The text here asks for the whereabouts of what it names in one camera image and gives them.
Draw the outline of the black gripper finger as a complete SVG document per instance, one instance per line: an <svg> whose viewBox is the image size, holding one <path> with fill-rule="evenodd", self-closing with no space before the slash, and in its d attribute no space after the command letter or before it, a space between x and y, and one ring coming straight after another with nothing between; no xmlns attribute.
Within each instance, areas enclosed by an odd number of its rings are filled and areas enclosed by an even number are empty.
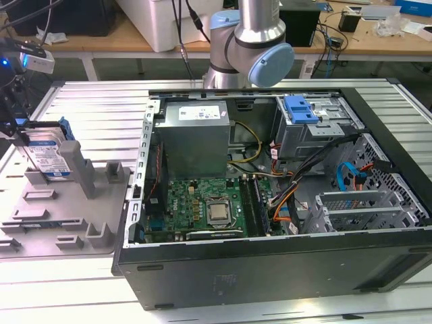
<svg viewBox="0 0 432 324"><path fill-rule="evenodd" d="M28 146L30 139L26 134L26 124L29 122L27 118L15 118L16 121L16 138L15 145L16 146Z"/></svg>

